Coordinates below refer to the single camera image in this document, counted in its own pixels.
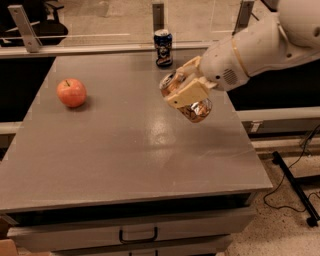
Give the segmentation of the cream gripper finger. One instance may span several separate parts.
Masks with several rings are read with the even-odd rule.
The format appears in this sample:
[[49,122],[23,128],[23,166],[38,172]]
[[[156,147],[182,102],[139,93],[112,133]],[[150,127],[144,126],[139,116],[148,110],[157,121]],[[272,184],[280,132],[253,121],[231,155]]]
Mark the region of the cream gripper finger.
[[165,101],[173,108],[181,108],[202,101],[209,96],[209,89],[199,79],[193,79],[188,85],[171,92]]
[[175,71],[174,81],[183,83],[191,79],[192,69],[190,67],[180,67]]

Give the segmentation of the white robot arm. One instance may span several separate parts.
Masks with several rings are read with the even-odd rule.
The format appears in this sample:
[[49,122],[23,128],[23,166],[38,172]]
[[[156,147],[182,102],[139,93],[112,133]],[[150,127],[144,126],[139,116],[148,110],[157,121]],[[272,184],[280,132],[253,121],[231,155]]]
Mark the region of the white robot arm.
[[277,10],[212,44],[160,83],[164,100],[179,109],[210,90],[230,91],[260,73],[295,67],[320,54],[320,0],[279,0]]

